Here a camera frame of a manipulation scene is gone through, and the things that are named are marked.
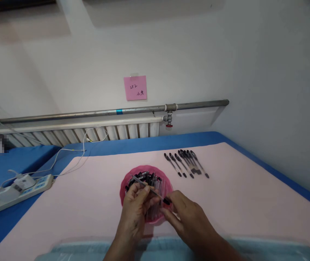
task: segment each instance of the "pink sticky note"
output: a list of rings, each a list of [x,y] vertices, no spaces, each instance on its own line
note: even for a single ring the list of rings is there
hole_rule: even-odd
[[[147,78],[146,76],[124,77],[126,99],[146,100],[147,99]]]

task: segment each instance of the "charger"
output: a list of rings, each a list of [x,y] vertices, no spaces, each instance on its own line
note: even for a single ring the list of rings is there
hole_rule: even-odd
[[[14,181],[21,189],[25,190],[35,185],[35,180],[29,174],[17,174]]]
[[[0,187],[0,201],[10,202],[15,200],[20,196],[21,191],[22,189],[14,183],[6,188]]]

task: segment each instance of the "radiator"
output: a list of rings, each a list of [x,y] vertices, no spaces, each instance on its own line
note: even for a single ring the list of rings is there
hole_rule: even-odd
[[[89,138],[91,141],[157,137],[159,135],[159,124],[162,121],[162,117],[143,117],[123,120],[89,121],[83,123],[21,127],[14,128],[14,130],[25,136],[37,139],[45,145],[64,147],[68,144],[82,142],[86,131],[92,127],[99,128],[88,131],[86,138]],[[16,147],[40,145],[40,143],[30,138],[25,138],[1,125],[0,134],[5,135]]]

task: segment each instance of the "white cable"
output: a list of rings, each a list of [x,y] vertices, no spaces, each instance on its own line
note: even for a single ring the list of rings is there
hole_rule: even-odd
[[[10,181],[10,180],[13,180],[13,179],[16,179],[16,177],[5,180],[5,181],[0,185],[0,187],[3,187],[3,185],[5,184],[5,182]]]
[[[85,138],[86,138],[87,132],[88,132],[89,130],[95,129],[95,128],[100,128],[100,127],[92,127],[92,128],[89,128],[89,129],[86,131],[86,133],[85,133],[85,135],[84,135],[84,137],[83,137],[83,140],[82,140],[82,150],[60,149],[60,150],[57,152],[56,157],[55,157],[55,159],[54,159],[54,162],[53,162],[52,166],[51,166],[49,169],[47,169],[47,170],[40,170],[40,171],[34,171],[34,172],[28,172],[28,173],[25,173],[25,174],[22,174],[22,175],[33,174],[33,173],[39,173],[39,172],[45,172],[45,171],[51,170],[51,169],[53,168],[53,166],[56,164],[58,154],[59,154],[62,150],[83,151],[83,154],[81,155],[79,161],[75,164],[75,166],[73,166],[72,168],[70,168],[69,170],[67,170],[67,171],[66,171],[65,173],[63,173],[63,174],[60,174],[60,175],[53,175],[53,176],[54,176],[54,177],[58,177],[58,176],[63,176],[63,175],[65,175],[65,174],[67,174],[67,173],[70,173],[69,171],[72,170],[73,168],[75,168],[75,167],[79,164],[79,162],[81,161],[82,157],[85,155]],[[103,129],[103,130],[106,132],[106,135],[105,135],[104,139],[102,139],[101,141],[104,141],[104,140],[107,138],[107,136],[108,136],[108,132],[107,132],[105,129]],[[18,172],[14,171],[14,170],[8,170],[8,171],[14,172],[16,175],[18,174]],[[10,181],[10,180],[13,180],[13,179],[15,179],[15,178],[11,178],[11,179],[5,180],[5,181],[1,184],[0,187],[2,187],[2,186],[4,185],[5,182]]]
[[[54,177],[63,176],[63,175],[65,175],[65,174],[70,173],[71,170],[72,170],[73,168],[75,168],[75,167],[80,163],[82,157],[83,157],[84,154],[85,154],[85,138],[86,138],[87,132],[88,132],[89,130],[91,130],[91,129],[96,129],[96,128],[100,128],[100,127],[92,127],[92,128],[89,128],[89,129],[86,131],[86,133],[85,133],[85,135],[84,135],[84,137],[83,137],[83,139],[82,139],[82,150],[83,150],[83,154],[81,155],[80,159],[79,159],[78,162],[75,164],[75,166],[73,166],[72,168],[70,168],[69,170],[67,170],[67,171],[66,171],[65,173],[63,173],[63,174],[54,175]],[[102,139],[101,141],[104,141],[104,140],[107,138],[107,136],[108,136],[108,132],[105,130],[105,128],[103,128],[103,130],[105,131],[106,135],[105,135],[104,139]]]
[[[21,136],[23,136],[23,137],[25,137],[25,138],[34,140],[34,141],[36,141],[37,143],[40,143],[40,144],[42,144],[42,145],[45,145],[45,144],[42,143],[41,141],[39,141],[39,140],[37,140],[37,139],[34,139],[34,138],[32,138],[32,137],[28,137],[28,136],[26,136],[26,135],[23,135],[22,133],[19,133],[18,131],[16,131],[16,130],[10,128],[9,126],[6,126],[6,125],[2,124],[1,122],[0,122],[0,125],[4,126],[5,128],[7,128],[7,129],[9,129],[9,130],[11,130],[11,131],[13,131],[13,132],[16,132],[17,134],[19,134],[19,135],[21,135]]]

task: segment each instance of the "white power strip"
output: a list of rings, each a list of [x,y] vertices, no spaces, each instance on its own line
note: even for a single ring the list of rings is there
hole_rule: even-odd
[[[26,190],[23,190],[18,198],[10,202],[0,201],[0,211],[8,207],[11,207],[23,200],[26,200],[32,196],[35,196],[45,190],[48,190],[49,188],[51,188],[52,183],[53,183],[53,176],[51,174],[38,179],[34,186],[27,188]]]

